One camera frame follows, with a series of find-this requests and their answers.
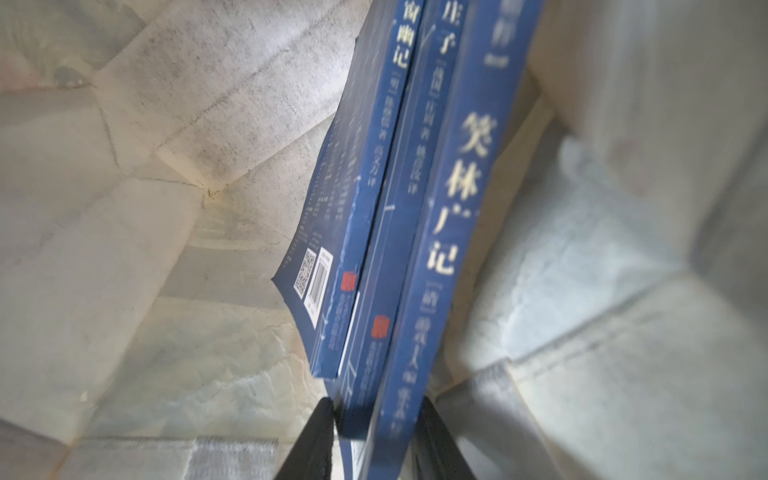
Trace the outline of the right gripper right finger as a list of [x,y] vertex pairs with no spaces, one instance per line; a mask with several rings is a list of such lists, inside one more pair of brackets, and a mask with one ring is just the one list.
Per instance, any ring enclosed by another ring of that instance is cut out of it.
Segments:
[[428,397],[423,398],[413,434],[413,478],[419,480],[476,479]]

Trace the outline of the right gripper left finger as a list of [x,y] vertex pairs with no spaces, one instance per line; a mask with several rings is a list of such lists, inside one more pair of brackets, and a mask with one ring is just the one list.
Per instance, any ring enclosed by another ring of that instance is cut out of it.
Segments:
[[275,480],[330,480],[334,445],[334,411],[330,398],[321,398]]

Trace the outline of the floral canvas tote bag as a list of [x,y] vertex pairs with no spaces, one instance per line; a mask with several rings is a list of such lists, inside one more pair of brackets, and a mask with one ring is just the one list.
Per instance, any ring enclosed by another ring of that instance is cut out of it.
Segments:
[[[271,479],[366,1],[1,5],[1,475]],[[479,479],[767,475],[767,5],[548,1],[428,387]]]

